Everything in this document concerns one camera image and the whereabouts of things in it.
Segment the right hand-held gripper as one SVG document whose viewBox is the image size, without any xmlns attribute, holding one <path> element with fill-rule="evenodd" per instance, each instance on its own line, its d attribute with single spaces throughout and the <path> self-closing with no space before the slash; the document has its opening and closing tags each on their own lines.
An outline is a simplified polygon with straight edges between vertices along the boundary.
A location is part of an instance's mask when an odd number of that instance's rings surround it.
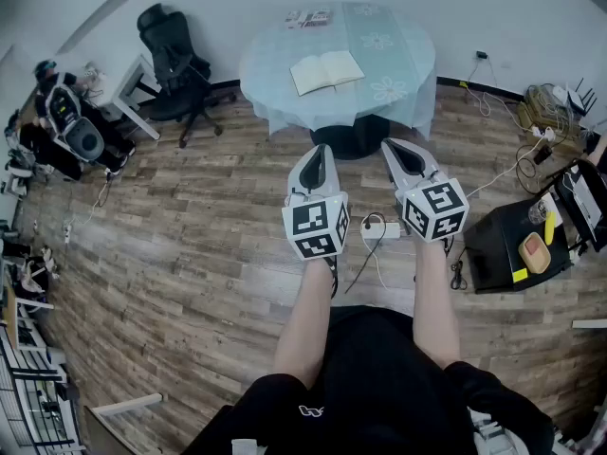
<svg viewBox="0 0 607 455">
<path fill-rule="evenodd" d="M 438 170 L 434 157 L 411 141 L 386 138 L 381 152 L 390 182 L 399 189 L 395 197 L 402 206 L 405 225 L 426 243 L 459 233 L 469 214 L 469 202 L 456 178 L 435 182 L 429 178 Z"/>
</svg>

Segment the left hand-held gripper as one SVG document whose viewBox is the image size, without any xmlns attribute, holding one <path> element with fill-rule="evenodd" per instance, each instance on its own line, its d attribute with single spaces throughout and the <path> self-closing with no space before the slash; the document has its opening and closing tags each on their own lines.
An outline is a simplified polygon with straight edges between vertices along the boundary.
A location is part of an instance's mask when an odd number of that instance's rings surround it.
<svg viewBox="0 0 607 455">
<path fill-rule="evenodd" d="M 300 260 L 340 255 L 350 226 L 348 194 L 326 144 L 306 153 L 289 173 L 282 208 L 286 239 Z"/>
</svg>

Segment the blue card packet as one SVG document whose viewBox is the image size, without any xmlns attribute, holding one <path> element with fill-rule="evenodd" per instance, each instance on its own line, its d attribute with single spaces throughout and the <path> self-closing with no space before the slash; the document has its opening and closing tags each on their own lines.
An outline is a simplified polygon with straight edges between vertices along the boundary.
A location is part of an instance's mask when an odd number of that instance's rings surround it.
<svg viewBox="0 0 607 455">
<path fill-rule="evenodd" d="M 299 96 L 365 77 L 348 50 L 307 56 L 290 67 L 290 74 Z"/>
</svg>

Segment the person's right forearm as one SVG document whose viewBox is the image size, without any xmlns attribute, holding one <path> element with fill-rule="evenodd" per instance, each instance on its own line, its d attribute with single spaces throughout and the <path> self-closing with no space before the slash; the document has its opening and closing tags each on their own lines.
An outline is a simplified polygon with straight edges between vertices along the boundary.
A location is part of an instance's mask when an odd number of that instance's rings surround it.
<svg viewBox="0 0 607 455">
<path fill-rule="evenodd" d="M 413 332 L 415 345 L 442 369 L 460 360 L 460 332 L 447 257 L 439 242 L 415 240 Z"/>
</svg>

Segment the person's left forearm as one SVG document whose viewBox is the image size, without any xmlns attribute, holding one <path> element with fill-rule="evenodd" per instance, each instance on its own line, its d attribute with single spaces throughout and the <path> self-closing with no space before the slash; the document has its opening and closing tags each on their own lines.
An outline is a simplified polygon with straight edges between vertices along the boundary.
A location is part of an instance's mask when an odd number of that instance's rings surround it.
<svg viewBox="0 0 607 455">
<path fill-rule="evenodd" d="M 311 389 L 322 367 L 333 291 L 324 259 L 307 262 L 290 317 L 278 341 L 273 371 L 291 375 Z"/>
</svg>

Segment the black round table base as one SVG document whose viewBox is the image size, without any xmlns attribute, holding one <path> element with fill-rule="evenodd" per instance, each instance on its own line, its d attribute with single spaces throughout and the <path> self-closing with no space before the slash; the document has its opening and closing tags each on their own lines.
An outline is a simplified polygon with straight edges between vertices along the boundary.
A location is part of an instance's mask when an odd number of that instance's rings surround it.
<svg viewBox="0 0 607 455">
<path fill-rule="evenodd" d="M 390 134 L 386 118 L 369 115 L 356 118 L 351 126 L 332 125 L 310 132 L 315 145 L 325 144 L 339 160 L 358 160 L 377 152 Z"/>
</svg>

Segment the white power strip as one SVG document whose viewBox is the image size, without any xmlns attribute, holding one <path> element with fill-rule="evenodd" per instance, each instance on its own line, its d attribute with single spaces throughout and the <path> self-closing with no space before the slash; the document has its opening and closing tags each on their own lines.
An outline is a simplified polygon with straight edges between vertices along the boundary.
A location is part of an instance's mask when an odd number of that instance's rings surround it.
<svg viewBox="0 0 607 455">
<path fill-rule="evenodd" d="M 395 222 L 363 222 L 361 236 L 364 240 L 399 239 L 401 235 L 400 224 Z"/>
</svg>

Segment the black box stool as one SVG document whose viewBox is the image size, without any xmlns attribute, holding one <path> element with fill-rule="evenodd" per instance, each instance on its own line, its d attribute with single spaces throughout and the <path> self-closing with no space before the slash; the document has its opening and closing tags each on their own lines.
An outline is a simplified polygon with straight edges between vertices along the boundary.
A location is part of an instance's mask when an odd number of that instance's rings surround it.
<svg viewBox="0 0 607 455">
<path fill-rule="evenodd" d="M 564 227 L 556 227 L 548 247 L 550 266 L 542 274 L 532 274 L 522 282 L 512 281 L 512 272 L 526 268 L 518 247 L 531 232 L 543 235 L 543 226 L 528 220 L 534 199 L 493 209 L 464 232 L 473 289 L 477 294 L 517 293 L 546 282 L 572 266 Z"/>
</svg>

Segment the beige dish with pink pad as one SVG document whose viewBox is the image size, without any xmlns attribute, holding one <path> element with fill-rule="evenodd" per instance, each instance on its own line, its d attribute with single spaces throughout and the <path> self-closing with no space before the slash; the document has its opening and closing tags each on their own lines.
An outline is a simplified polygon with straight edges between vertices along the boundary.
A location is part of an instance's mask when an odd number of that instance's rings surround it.
<svg viewBox="0 0 607 455">
<path fill-rule="evenodd" d="M 550 266 L 551 254 L 537 232 L 531 232 L 523 239 L 518 252 L 527 270 L 532 274 L 542 274 Z"/>
</svg>

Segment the printed flat box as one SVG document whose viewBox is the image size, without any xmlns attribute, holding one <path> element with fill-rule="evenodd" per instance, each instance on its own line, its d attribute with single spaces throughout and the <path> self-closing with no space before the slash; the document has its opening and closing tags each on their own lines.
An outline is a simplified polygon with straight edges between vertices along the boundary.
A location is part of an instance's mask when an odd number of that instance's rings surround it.
<svg viewBox="0 0 607 455">
<path fill-rule="evenodd" d="M 330 8 L 292 10 L 285 18 L 285 27 L 326 27 L 331 23 L 332 17 L 333 11 Z"/>
</svg>

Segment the white router with antennas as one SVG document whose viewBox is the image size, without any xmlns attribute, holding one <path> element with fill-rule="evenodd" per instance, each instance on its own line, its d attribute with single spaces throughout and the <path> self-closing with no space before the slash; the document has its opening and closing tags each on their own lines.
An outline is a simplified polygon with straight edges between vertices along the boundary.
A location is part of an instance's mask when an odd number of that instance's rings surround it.
<svg viewBox="0 0 607 455">
<path fill-rule="evenodd" d="M 566 93 L 572 110 L 581 117 L 585 117 L 597 102 L 597 96 L 596 91 L 592 87 L 585 94 L 581 94 L 580 88 L 582 83 L 583 79 L 579 81 L 575 88 L 567 86 Z"/>
</svg>

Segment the grey backpack unit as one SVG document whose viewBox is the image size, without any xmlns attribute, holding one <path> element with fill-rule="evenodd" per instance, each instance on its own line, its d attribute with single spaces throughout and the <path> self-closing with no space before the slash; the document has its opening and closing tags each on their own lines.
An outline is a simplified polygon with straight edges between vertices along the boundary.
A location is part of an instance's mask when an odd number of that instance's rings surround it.
<svg viewBox="0 0 607 455">
<path fill-rule="evenodd" d="M 46 98 L 46 117 L 73 155 L 89 163 L 99 159 L 104 150 L 103 138 L 82 115 L 80 99 L 68 86 L 58 83 L 52 88 Z"/>
</svg>

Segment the person's white shoe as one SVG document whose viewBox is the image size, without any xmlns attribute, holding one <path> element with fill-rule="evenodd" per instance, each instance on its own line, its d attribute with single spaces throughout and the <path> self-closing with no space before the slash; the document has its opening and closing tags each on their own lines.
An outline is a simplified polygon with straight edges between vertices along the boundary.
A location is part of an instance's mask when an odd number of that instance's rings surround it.
<svg viewBox="0 0 607 455">
<path fill-rule="evenodd" d="M 469 409 L 469 415 L 478 455 L 529 455 L 523 440 L 493 421 L 490 414 Z"/>
</svg>

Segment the pale wooden plank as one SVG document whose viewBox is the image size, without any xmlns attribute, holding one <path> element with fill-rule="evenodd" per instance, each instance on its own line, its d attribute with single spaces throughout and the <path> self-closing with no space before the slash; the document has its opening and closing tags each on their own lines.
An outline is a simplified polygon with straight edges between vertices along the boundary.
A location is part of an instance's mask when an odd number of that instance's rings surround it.
<svg viewBox="0 0 607 455">
<path fill-rule="evenodd" d="M 131 410 L 139 410 L 148 408 L 152 405 L 159 404 L 164 400 L 161 393 L 156 392 L 139 398 L 122 401 L 119 403 L 92 408 L 91 411 L 99 416 L 113 416 Z"/>
</svg>

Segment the black metal frame chair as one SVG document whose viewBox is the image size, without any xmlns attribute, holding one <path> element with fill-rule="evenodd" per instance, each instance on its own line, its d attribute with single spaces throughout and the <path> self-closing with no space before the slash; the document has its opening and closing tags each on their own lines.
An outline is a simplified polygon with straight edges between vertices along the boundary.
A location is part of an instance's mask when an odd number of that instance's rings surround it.
<svg viewBox="0 0 607 455">
<path fill-rule="evenodd" d="M 560 170 L 554 187 L 581 240 L 596 252 L 607 248 L 607 180 L 598 168 L 576 158 Z"/>
</svg>

